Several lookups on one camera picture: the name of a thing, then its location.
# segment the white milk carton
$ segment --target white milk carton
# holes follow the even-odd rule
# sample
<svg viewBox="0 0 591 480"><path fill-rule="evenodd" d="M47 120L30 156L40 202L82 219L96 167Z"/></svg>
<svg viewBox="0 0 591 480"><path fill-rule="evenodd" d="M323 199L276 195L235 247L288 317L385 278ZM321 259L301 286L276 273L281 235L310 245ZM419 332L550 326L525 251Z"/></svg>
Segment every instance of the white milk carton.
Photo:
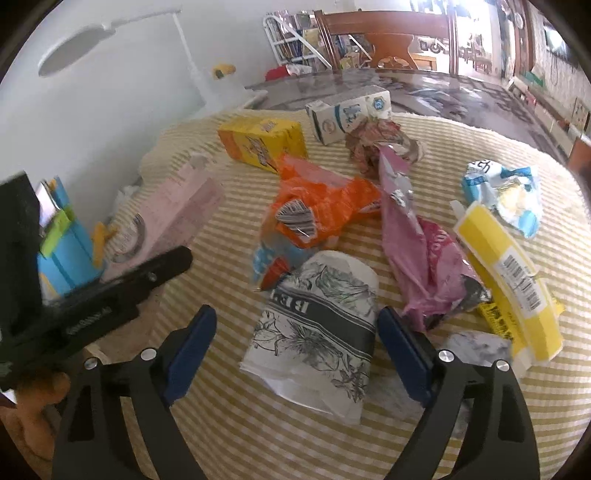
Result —
<svg viewBox="0 0 591 480"><path fill-rule="evenodd" d="M316 138L324 145L345 139L364 118L389 118L390 92L377 85L331 95L306 105Z"/></svg>

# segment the pink plastic bag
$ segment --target pink plastic bag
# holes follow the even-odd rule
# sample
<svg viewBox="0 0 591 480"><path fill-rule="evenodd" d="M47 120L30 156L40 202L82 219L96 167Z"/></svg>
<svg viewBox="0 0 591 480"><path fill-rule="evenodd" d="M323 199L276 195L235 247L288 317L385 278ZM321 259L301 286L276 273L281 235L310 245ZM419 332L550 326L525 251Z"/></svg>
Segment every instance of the pink plastic bag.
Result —
<svg viewBox="0 0 591 480"><path fill-rule="evenodd" d="M457 242L414 213L408 164L389 146L379 149L382 246L407 301L403 314L424 332L488 301L490 294Z"/></svg>

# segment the lamp head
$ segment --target lamp head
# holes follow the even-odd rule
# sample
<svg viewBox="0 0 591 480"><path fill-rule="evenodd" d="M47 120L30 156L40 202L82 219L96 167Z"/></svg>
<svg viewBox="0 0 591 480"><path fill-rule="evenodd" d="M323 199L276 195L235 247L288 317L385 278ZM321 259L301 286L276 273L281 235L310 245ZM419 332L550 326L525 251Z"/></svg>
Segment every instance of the lamp head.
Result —
<svg viewBox="0 0 591 480"><path fill-rule="evenodd" d="M39 76L49 77L69 67L114 33L111 25L88 25L61 40L41 58Z"/></svg>

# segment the blue and white wrapper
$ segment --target blue and white wrapper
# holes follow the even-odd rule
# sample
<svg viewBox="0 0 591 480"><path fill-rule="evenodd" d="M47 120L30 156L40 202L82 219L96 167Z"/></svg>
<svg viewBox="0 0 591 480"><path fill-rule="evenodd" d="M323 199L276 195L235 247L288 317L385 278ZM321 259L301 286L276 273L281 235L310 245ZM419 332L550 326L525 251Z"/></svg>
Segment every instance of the blue and white wrapper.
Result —
<svg viewBox="0 0 591 480"><path fill-rule="evenodd" d="M509 170L492 160L475 161L468 164L462 188L468 204L495 210L525 238L538 231L543 211L537 167Z"/></svg>

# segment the green object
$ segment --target green object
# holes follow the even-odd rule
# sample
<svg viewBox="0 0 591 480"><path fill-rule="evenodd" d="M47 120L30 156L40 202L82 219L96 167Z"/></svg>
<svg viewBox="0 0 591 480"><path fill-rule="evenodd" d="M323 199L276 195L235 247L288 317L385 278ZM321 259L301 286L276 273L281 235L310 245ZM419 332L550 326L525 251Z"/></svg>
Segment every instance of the green object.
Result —
<svg viewBox="0 0 591 480"><path fill-rule="evenodd" d="M72 207L69 205L56 213L51 221L51 226L47 231L45 240L43 240L43 243L41 244L41 255L45 258L51 256L56 249L57 244L60 242L61 237L64 236L75 219L74 210L72 210Z"/></svg>
<svg viewBox="0 0 591 480"><path fill-rule="evenodd" d="M525 72L525 79L544 87L544 81L531 72Z"/></svg>

